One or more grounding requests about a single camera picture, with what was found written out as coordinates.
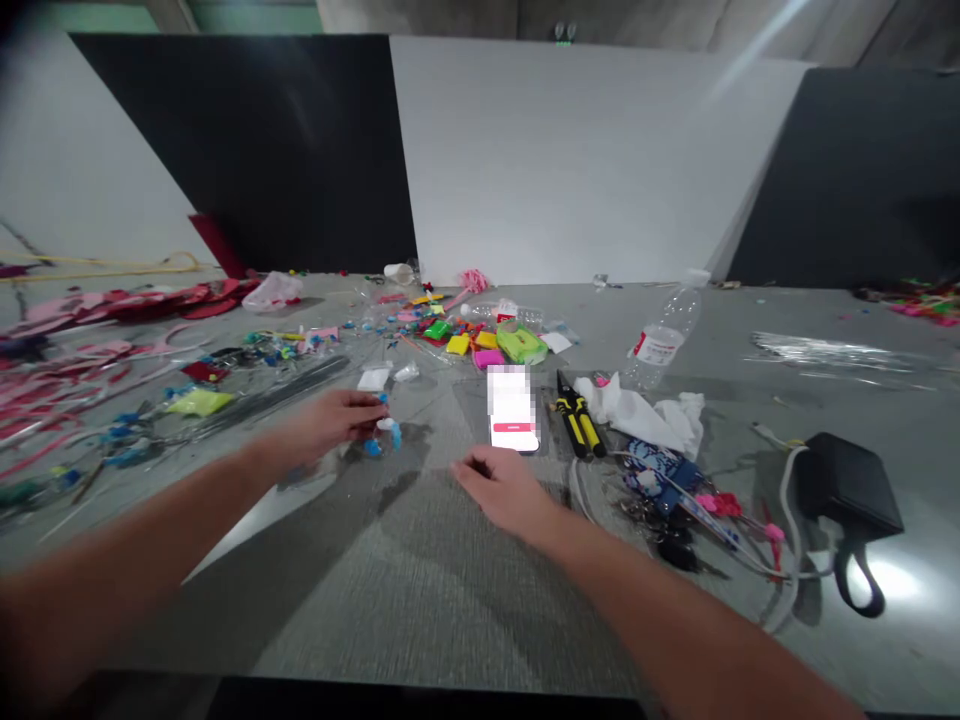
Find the black backdrop board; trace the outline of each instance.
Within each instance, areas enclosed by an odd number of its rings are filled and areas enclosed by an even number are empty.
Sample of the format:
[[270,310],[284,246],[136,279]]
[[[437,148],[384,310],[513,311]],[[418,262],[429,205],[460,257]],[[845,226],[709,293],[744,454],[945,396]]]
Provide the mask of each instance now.
[[804,76],[728,277],[848,288],[960,266],[960,76]]
[[387,36],[72,37],[249,266],[416,256]]

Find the yellow rope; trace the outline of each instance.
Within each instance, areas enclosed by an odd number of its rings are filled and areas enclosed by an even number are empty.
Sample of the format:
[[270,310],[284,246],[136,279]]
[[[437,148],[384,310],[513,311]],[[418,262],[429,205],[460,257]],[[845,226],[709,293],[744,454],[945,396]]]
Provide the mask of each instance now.
[[[159,263],[135,263],[135,262],[120,262],[115,260],[85,260],[83,258],[64,258],[56,257],[53,255],[28,255],[26,253],[11,253],[0,251],[0,255],[5,255],[7,257],[16,257],[24,260],[50,260],[51,262],[61,262],[67,264],[78,264],[78,265],[116,265],[120,267],[136,267],[142,268],[140,270],[123,270],[118,272],[108,272],[108,273],[77,273],[72,275],[21,275],[20,277],[13,278],[0,278],[0,282],[42,282],[44,280],[79,280],[84,278],[92,277],[118,277],[122,275],[153,275],[158,273],[182,273],[182,272],[195,272],[197,270],[206,270],[211,269],[211,265],[201,264],[192,253],[178,251],[170,255],[170,257],[165,260],[160,261]],[[164,267],[168,265],[171,260],[175,257],[181,256],[185,257],[190,261],[188,267],[182,268],[171,268]]]

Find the white wall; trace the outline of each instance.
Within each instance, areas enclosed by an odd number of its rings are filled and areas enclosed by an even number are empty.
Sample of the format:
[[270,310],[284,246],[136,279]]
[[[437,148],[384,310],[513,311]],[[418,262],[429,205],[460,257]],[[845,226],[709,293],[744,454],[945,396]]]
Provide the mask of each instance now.
[[34,247],[213,261],[189,200],[65,33],[32,27],[8,47],[0,90],[0,216]]
[[809,65],[391,37],[417,248],[438,284],[672,280],[707,267]]

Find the white cup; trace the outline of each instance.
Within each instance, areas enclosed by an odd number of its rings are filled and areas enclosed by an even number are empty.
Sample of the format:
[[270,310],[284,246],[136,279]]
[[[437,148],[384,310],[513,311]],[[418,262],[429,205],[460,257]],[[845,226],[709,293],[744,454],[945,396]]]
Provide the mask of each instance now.
[[413,268],[406,263],[394,263],[383,268],[384,277],[393,280],[397,285],[409,285],[413,282]]

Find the bag strap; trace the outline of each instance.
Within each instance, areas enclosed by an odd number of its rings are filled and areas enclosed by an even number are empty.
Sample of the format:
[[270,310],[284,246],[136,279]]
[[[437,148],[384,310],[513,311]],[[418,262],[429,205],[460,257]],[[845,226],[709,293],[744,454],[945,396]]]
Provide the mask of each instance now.
[[[860,570],[867,578],[867,584],[870,586],[870,602],[863,607],[857,607],[853,604],[853,598],[850,597],[850,588],[847,584],[847,566],[850,564],[850,558],[857,561]],[[867,618],[879,617],[887,607],[887,601],[883,597],[883,590],[877,584],[870,567],[867,565],[867,545],[865,541],[856,538],[844,538],[837,550],[837,557],[834,560],[833,576],[837,581],[837,589],[840,591],[840,597],[851,608]]]

